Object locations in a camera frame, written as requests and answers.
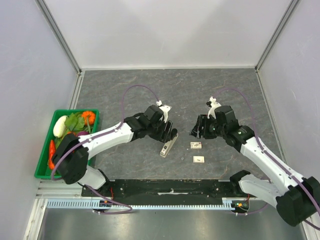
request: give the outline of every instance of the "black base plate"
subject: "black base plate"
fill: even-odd
[[[237,192],[229,181],[205,180],[151,180],[116,179],[105,184],[98,191],[106,197],[127,205],[217,205],[221,198],[246,198],[248,195]],[[83,187],[83,197],[96,197],[90,189]]]

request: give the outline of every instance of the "red chili pepper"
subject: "red chili pepper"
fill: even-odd
[[[48,166],[51,170],[55,168],[54,163],[52,162],[52,157],[56,152],[55,141],[51,140],[49,145],[49,158],[48,158]]]

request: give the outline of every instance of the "purple vegetable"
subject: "purple vegetable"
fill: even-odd
[[[89,132],[87,131],[80,131],[76,136],[79,137],[79,136],[84,136],[84,135],[88,135]]]

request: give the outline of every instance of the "white eggplant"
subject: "white eggplant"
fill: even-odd
[[[57,138],[61,138],[66,130],[65,121],[67,119],[67,116],[62,116],[56,121],[54,127],[53,127],[53,135]]]

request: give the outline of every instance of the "metal floor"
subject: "metal floor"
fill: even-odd
[[[139,210],[97,215],[89,209],[47,208],[38,240],[306,240],[269,206],[235,216],[213,210]]]

